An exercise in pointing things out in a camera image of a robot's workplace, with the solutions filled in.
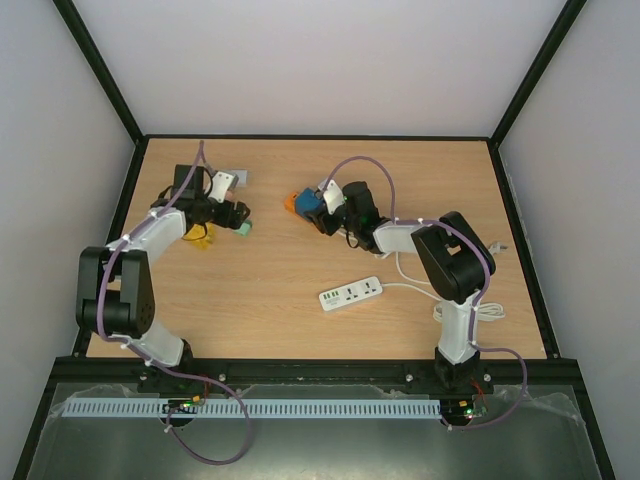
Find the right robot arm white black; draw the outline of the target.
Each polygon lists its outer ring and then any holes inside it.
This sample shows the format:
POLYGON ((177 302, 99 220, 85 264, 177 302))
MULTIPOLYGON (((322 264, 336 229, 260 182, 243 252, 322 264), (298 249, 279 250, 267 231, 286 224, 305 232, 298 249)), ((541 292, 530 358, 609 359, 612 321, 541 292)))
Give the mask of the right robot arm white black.
POLYGON ((480 301, 496 270, 488 249, 463 215, 451 211, 435 221, 382 216, 363 181, 325 190, 305 189, 293 201, 295 214, 322 234, 341 231, 348 245, 375 255, 413 253, 440 298, 441 336, 435 348, 438 384, 455 392, 476 372, 480 301))

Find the yellow cube socket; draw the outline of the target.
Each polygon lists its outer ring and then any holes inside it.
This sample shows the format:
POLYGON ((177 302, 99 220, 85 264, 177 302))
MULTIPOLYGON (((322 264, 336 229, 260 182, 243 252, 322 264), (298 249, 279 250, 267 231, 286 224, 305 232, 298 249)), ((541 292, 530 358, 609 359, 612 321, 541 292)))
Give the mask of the yellow cube socket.
POLYGON ((215 238, 215 226, 212 223, 196 224, 182 236, 183 241, 202 251, 209 249, 215 238))

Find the white power strip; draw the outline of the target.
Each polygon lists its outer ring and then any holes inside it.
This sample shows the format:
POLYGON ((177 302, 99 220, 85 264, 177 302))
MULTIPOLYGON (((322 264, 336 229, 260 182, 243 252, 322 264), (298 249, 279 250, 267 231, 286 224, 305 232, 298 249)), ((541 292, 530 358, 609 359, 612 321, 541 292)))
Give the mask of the white power strip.
POLYGON ((383 286, 377 276, 370 276, 318 295, 324 312, 333 312, 372 299, 383 293, 383 286))

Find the blue cube socket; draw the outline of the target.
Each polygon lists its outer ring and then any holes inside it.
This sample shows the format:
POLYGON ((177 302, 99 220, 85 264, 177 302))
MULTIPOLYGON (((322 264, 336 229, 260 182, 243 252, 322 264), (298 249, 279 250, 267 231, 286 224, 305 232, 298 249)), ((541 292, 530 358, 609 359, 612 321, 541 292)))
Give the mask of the blue cube socket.
POLYGON ((306 188, 298 193, 294 200, 294 213, 303 220, 312 223, 312 214, 322 205, 322 196, 318 195, 318 191, 306 188))

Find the orange power strip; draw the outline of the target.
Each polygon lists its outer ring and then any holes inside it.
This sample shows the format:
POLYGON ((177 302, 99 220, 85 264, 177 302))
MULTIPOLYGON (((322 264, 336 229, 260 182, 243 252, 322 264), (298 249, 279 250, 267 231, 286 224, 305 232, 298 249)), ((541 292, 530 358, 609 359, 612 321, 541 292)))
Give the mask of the orange power strip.
POLYGON ((297 215, 294 213, 294 200, 295 200, 295 198, 296 198, 298 193, 300 193, 300 192, 292 192, 284 201, 284 208, 288 212, 294 214, 295 216, 297 216, 297 215))

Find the white charger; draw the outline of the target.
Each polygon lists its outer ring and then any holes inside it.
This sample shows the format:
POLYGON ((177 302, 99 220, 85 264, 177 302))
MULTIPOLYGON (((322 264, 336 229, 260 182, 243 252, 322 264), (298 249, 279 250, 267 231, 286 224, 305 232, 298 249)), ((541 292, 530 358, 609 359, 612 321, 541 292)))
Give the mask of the white charger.
POLYGON ((234 169, 234 170, 232 170, 232 173, 237 178, 237 181, 236 181, 236 187, 237 188, 244 188, 244 187, 247 186, 248 177, 249 177, 249 172, 247 170, 234 169))

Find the green usb adapter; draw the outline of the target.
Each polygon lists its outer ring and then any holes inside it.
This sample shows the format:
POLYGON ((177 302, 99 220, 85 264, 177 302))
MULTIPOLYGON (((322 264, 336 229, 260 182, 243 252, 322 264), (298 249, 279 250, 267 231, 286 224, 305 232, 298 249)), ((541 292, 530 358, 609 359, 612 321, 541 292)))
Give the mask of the green usb adapter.
POLYGON ((252 222, 250 220, 245 220, 238 229, 234 230, 234 233, 246 237, 249 235, 251 230, 252 222))

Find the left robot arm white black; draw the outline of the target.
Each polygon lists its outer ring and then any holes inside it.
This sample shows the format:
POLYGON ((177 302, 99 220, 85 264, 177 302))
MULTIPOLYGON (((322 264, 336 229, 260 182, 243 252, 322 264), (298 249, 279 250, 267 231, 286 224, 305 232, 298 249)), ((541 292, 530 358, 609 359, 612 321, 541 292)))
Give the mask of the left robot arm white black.
POLYGON ((119 239, 85 248, 79 258, 76 321, 81 328, 140 356, 154 367, 176 368, 192 358, 189 343, 159 320, 151 266, 193 227, 239 230, 249 207, 230 199, 234 171, 178 165, 143 221, 119 239))

